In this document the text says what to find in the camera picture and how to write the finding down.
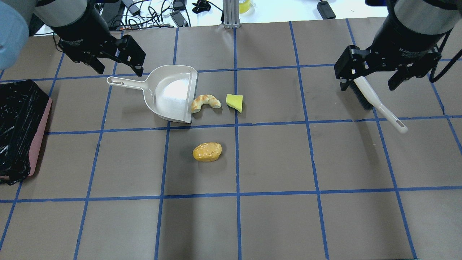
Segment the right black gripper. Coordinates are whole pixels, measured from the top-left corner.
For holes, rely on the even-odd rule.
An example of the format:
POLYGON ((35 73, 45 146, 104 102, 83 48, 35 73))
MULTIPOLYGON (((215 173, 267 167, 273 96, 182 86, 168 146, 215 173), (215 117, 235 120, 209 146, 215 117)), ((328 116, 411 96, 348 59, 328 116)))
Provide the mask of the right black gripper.
POLYGON ((334 64, 340 90, 347 90, 354 79, 374 72, 395 71, 388 80, 390 91, 412 77, 425 76, 441 58, 437 44, 442 37, 442 33, 414 32, 397 17, 386 17, 371 46, 361 50, 348 45, 334 64))

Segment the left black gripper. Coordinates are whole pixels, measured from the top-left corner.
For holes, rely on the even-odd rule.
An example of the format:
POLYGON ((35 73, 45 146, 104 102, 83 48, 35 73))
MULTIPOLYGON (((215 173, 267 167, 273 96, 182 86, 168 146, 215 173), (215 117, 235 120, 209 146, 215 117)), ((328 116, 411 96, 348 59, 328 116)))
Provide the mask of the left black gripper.
POLYGON ((130 66, 137 76, 144 72, 145 51, 131 35, 124 35, 121 39, 111 35, 107 23, 94 7, 86 7, 74 22, 59 26, 58 36, 66 54, 73 54, 80 60, 80 53, 84 53, 83 63, 100 75, 105 66, 98 57, 130 66))

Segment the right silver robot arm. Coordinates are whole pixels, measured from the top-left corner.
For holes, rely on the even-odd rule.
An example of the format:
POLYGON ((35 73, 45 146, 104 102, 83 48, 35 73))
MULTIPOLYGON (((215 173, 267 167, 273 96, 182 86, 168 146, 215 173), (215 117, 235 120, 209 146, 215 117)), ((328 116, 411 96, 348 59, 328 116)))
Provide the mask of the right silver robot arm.
POLYGON ((340 89, 360 76, 394 72, 388 87, 422 78, 442 58, 438 42, 461 19, 460 0, 388 0, 388 16, 366 49, 349 45, 334 65, 340 89))

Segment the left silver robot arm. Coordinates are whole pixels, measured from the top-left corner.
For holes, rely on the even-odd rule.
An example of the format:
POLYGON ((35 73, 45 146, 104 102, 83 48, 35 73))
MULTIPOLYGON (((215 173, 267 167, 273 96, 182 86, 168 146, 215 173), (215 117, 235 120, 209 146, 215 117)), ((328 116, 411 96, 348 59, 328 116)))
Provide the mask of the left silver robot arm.
POLYGON ((102 74, 105 66, 100 59, 109 58, 142 76, 145 51, 130 35, 112 36, 106 21, 87 0, 2 0, 1 70, 18 60, 33 15, 59 36, 57 45, 73 62, 102 74))

